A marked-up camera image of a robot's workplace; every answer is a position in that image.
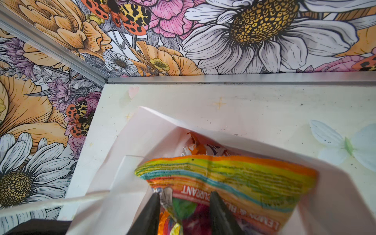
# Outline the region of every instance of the moth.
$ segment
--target moth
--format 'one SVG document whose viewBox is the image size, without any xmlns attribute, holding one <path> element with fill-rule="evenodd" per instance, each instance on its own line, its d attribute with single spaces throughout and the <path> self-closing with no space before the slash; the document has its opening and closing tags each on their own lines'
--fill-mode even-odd
<svg viewBox="0 0 376 235">
<path fill-rule="evenodd" d="M 70 104 L 65 112 L 67 117 L 74 119 L 73 121 L 70 121 L 69 124 L 73 125 L 70 132 L 72 136 L 76 138 L 80 138 L 81 136 L 86 136 L 88 134 L 94 113 L 90 114 L 88 117 L 85 117 L 87 110 L 88 103 L 83 100 L 78 102 L 77 105 Z"/>
<path fill-rule="evenodd" d="M 359 71 L 374 71 L 376 70 L 376 55 L 362 59 L 351 67 Z"/>
<path fill-rule="evenodd" d="M 118 5 L 116 0 L 81 0 L 82 3 L 96 16 L 108 19 L 111 14 L 112 21 L 120 27 L 121 21 L 124 27 L 132 34 L 142 36 L 146 34 L 143 26 L 150 23 L 151 12 L 143 6 L 136 4 Z"/>
</svg>

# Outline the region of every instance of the white paper bag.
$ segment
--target white paper bag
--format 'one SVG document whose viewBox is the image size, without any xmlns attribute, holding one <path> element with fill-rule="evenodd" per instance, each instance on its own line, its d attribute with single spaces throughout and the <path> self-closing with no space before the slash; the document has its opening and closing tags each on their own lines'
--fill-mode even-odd
<svg viewBox="0 0 376 235">
<path fill-rule="evenodd" d="M 319 172 L 316 187 L 302 198 L 280 234 L 376 234 L 368 207 L 350 177 L 337 167 L 250 139 L 191 127 L 140 107 L 119 133 L 87 192 L 110 190 L 110 195 L 82 204 L 67 235 L 125 235 L 152 194 L 147 182 L 134 175 L 134 169 L 153 158 L 180 156 L 188 131 L 238 153 L 270 156 Z"/>
</svg>

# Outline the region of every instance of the yellow flower center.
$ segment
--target yellow flower center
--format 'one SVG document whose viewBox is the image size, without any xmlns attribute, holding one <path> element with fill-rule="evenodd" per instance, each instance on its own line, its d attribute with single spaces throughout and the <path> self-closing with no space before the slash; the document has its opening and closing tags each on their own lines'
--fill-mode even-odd
<svg viewBox="0 0 376 235">
<path fill-rule="evenodd" d="M 150 63 L 154 65 L 156 69 L 159 71 L 169 71 L 170 67 L 166 62 L 163 62 L 161 59 L 155 58 L 155 59 L 150 59 Z"/>
<path fill-rule="evenodd" d="M 97 22 L 97 24 L 99 24 L 99 25 L 105 23 L 105 20 L 104 20 L 104 19 L 99 18 L 98 16 L 96 16 L 96 15 L 93 14 L 93 13 L 91 13 L 90 15 L 85 15 L 85 16 L 86 16 L 86 20 L 87 20 L 87 21 L 94 20 L 94 21 Z"/>
<path fill-rule="evenodd" d="M 287 28 L 298 14 L 296 0 L 263 0 L 240 12 L 231 36 L 240 44 L 266 41 Z"/>
<path fill-rule="evenodd" d="M 0 204 L 19 204 L 30 193 L 31 179 L 24 172 L 10 172 L 0 179 Z"/>
<path fill-rule="evenodd" d="M 124 63 L 124 61 L 121 61 L 121 60 L 115 60 L 115 64 L 119 65 L 121 68 L 127 68 L 127 64 Z"/>
</svg>

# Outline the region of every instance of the floral wallpaper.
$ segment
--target floral wallpaper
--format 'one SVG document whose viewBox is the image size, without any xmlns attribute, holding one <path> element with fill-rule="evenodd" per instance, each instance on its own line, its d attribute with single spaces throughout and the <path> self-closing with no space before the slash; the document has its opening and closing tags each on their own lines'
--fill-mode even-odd
<svg viewBox="0 0 376 235">
<path fill-rule="evenodd" d="M 376 70 L 376 0 L 0 3 L 111 77 Z"/>
<path fill-rule="evenodd" d="M 0 209 L 65 196 L 101 91 L 0 29 Z M 59 212 L 2 217 L 0 234 L 33 218 L 55 220 Z"/>
</svg>

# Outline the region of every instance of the lavender flower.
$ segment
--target lavender flower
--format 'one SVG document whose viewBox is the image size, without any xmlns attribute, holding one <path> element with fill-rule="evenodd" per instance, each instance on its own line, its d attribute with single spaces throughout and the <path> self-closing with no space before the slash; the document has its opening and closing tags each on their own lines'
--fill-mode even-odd
<svg viewBox="0 0 376 235">
<path fill-rule="evenodd" d="M 38 79 L 33 73 L 34 63 L 23 56 L 23 53 L 25 53 L 25 51 L 23 50 L 25 43 L 18 38 L 12 38 L 4 44 L 7 45 L 7 47 L 5 48 L 7 51 L 6 54 L 10 56 L 12 64 L 19 68 L 20 71 L 24 73 L 28 78 L 37 81 Z"/>
<path fill-rule="evenodd" d="M 70 83 L 65 83 L 61 79 L 53 79 L 52 82 L 47 82 L 48 91 L 51 93 L 49 100 L 52 105 L 59 109 L 60 112 L 65 112 L 68 105 L 76 104 L 77 98 L 86 96 L 89 88 L 80 87 L 78 89 L 72 88 Z"/>
</svg>

